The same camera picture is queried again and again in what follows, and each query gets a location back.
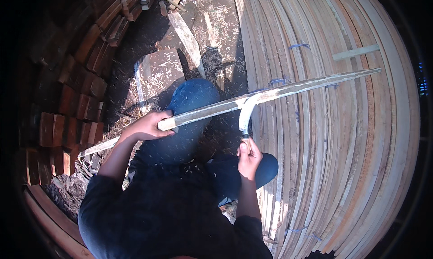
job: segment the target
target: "dirt ground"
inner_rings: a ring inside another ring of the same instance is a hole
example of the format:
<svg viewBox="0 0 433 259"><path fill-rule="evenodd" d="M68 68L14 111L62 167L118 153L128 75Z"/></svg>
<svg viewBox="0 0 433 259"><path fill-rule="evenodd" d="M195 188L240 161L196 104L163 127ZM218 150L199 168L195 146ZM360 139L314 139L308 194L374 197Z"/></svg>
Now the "dirt ground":
<svg viewBox="0 0 433 259"><path fill-rule="evenodd" d="M116 50L112 75L107 82L104 116L104 141L119 136L140 114L138 94L134 78L134 63L142 56L176 48L182 63L185 79L199 78L197 69L190 69L191 59L168 18L161 15L160 6L155 0L150 10L143 11L136 22L130 23L121 45ZM234 0L182 0L180 3L187 12L180 12L182 18L198 41L202 54L206 77L219 89L221 100L245 94L245 57L243 55L239 20ZM214 29L216 46L211 47L205 12L209 13ZM164 110L158 100L147 102L145 111ZM235 154L240 142L238 129L239 111L213 117L200 140L196 159L206 162L214 154ZM131 153L139 148L138 143ZM72 176L54 177L53 183L45 186L45 191L69 218L77 222L80 203L84 197L88 179L97 173L100 163L109 150L101 151L92 157L76 162L76 173ZM125 178L123 188L127 188ZM221 207L222 212L234 221L236 202Z"/></svg>

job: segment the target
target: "wooden handle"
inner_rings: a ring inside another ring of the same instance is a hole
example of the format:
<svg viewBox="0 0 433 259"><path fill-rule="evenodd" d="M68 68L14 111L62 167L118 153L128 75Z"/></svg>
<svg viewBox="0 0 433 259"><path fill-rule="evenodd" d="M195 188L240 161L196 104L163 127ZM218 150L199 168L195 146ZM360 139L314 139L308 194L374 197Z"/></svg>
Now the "wooden handle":
<svg viewBox="0 0 433 259"><path fill-rule="evenodd" d="M249 144L249 138L248 139L241 138L241 141L246 143L246 149L247 149L248 155L249 155L249 153L251 152L251 145Z"/></svg>

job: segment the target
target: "blue jeans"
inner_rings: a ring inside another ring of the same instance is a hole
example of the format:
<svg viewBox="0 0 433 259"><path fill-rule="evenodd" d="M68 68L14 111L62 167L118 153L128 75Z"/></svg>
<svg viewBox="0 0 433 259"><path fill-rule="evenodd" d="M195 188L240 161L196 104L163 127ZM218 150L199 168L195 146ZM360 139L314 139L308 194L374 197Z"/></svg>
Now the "blue jeans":
<svg viewBox="0 0 433 259"><path fill-rule="evenodd" d="M172 110L173 115L179 115L216 102L219 102L219 93L215 86L208 80L195 78L187 80L175 90L167 110ZM199 146L199 138L209 122L210 118L183 125L172 137L144 142L131 161L129 171L139 171L142 166L176 166L190 162ZM237 156L217 155L210 163L205 164L205 169L210 175L219 206L237 199L241 186ZM257 188L273 180L277 172L277 159L271 154L263 153L263 159L256 171Z"/></svg>

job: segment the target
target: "black shirt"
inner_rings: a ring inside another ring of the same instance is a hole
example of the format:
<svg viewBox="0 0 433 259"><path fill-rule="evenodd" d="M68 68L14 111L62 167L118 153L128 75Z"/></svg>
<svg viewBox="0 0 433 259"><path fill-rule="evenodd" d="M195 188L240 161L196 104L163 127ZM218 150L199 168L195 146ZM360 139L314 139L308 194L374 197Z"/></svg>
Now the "black shirt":
<svg viewBox="0 0 433 259"><path fill-rule="evenodd" d="M125 191L111 178L90 179L78 224L96 258L272 258L261 221L242 216L230 224L202 177L147 179L134 178Z"/></svg>

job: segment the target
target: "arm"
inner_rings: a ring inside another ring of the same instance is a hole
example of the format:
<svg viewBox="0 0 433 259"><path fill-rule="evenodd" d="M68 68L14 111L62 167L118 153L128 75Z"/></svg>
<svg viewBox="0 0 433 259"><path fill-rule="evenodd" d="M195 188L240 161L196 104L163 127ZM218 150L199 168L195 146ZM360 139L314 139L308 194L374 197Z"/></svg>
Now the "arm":
<svg viewBox="0 0 433 259"><path fill-rule="evenodd" d="M159 121L171 116L171 110L151 111L129 125L101 165L98 175L110 177L122 185L131 151L138 140L155 140L175 134L174 131L160 131L157 127Z"/></svg>
<svg viewBox="0 0 433 259"><path fill-rule="evenodd" d="M256 170L263 158L257 145L250 140L251 152L248 153L246 143L241 143L238 149L238 170L241 175L241 190L239 191L236 218L250 216L261 220L256 193Z"/></svg>

